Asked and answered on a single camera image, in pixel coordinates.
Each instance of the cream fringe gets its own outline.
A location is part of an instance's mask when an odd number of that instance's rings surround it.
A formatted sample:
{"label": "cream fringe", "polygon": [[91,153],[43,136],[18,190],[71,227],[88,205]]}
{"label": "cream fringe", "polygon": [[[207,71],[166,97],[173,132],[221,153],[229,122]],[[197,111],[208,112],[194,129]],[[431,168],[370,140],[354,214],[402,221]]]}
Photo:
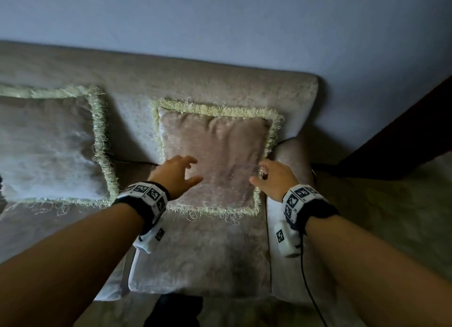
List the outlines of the cream fringe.
{"label": "cream fringe", "polygon": [[[175,99],[160,98],[158,101],[153,102],[151,108],[153,109],[153,117],[156,130],[157,146],[161,154],[161,163],[165,161],[165,155],[163,152],[164,144],[160,137],[160,116],[159,107],[176,110],[179,113],[195,113],[207,116],[225,116],[233,118],[263,118],[265,120],[272,121],[272,125],[268,130],[268,137],[265,143],[265,150],[263,151],[262,159],[266,158],[271,152],[272,148],[276,145],[277,131],[281,128],[281,122],[284,120],[283,116],[272,108],[256,108],[256,107],[229,107],[224,103],[221,105],[206,105],[196,104],[190,101],[177,101]],[[187,215],[192,219],[197,219],[201,215],[218,216],[221,218],[235,218],[242,217],[243,215],[256,216],[261,211],[261,198],[260,189],[255,188],[253,193],[254,207],[235,208],[235,209],[221,209],[221,208],[196,208],[193,209],[189,206],[169,207],[170,211]]]}
{"label": "cream fringe", "polygon": [[113,203],[119,194],[119,185],[110,159],[107,157],[105,150],[107,149],[106,129],[107,123],[105,118],[105,102],[99,98],[104,95],[100,88],[95,86],[68,86],[60,89],[37,89],[23,86],[9,86],[0,84],[0,96],[17,97],[17,98],[69,98],[85,96],[91,106],[93,116],[93,132],[94,132],[94,157],[93,160],[99,163],[102,172],[107,181],[107,188],[110,193],[108,198],[91,200],[84,198],[25,198],[16,200],[17,204],[26,204],[28,207],[34,207],[37,204],[51,203],[55,207],[59,207],[65,211],[67,206],[77,204],[80,206],[105,207]]}

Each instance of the black pants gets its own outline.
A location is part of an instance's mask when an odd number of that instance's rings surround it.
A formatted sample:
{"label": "black pants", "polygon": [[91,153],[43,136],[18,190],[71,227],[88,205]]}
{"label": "black pants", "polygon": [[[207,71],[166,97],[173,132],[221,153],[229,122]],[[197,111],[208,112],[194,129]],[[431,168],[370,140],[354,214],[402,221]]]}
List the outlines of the black pants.
{"label": "black pants", "polygon": [[196,316],[202,310],[202,297],[181,294],[161,295],[143,327],[199,327]]}

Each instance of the wall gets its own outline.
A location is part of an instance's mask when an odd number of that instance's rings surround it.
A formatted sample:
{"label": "wall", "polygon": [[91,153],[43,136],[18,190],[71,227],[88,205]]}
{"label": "wall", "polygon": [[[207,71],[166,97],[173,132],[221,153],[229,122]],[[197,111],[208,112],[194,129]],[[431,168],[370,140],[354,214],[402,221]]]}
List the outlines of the wall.
{"label": "wall", "polygon": [[452,73],[450,2],[0,0],[0,39],[314,73],[309,145],[335,163]]}

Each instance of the wire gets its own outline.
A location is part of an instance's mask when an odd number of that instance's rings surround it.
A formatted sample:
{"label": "wire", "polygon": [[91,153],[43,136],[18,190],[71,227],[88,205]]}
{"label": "wire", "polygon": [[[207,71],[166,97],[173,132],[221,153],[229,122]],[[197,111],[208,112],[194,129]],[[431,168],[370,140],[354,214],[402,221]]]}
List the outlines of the wire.
{"label": "wire", "polygon": [[311,298],[312,304],[314,305],[314,308],[315,308],[315,310],[317,311],[317,314],[319,314],[319,317],[320,317],[320,319],[322,320],[323,325],[324,325],[325,327],[328,327],[328,325],[326,324],[325,319],[324,319],[323,316],[322,316],[322,313],[320,312],[319,307],[318,307],[317,304],[315,303],[315,300],[314,300],[314,298],[313,298],[313,296],[312,296],[312,294],[311,294],[311,291],[309,290],[308,282],[306,282],[305,269],[304,269],[304,267],[303,267],[303,254],[304,254],[304,248],[305,248],[304,245],[303,245],[303,238],[304,238],[304,235],[303,235],[303,233],[300,233],[300,234],[302,235],[302,254],[301,254],[300,258],[302,259],[302,274],[303,274],[303,280],[304,280],[304,282],[305,282],[306,290],[308,291],[308,294],[309,294],[309,297]]}

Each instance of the throw pillow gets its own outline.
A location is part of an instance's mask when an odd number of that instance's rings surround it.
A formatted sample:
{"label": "throw pillow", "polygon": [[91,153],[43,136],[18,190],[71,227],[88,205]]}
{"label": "throw pillow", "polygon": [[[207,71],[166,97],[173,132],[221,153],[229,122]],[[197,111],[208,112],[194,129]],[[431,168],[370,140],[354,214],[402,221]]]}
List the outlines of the throw pillow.
{"label": "throw pillow", "polygon": [[207,106],[160,100],[155,107],[158,144],[163,161],[192,155],[198,164],[186,171],[204,181],[168,208],[192,217],[255,216],[260,210],[259,189],[249,177],[259,172],[276,138],[282,116],[270,108]]}
{"label": "throw pillow", "polygon": [[108,205],[117,180],[105,155],[105,104],[96,87],[0,85],[0,176],[6,200]]}

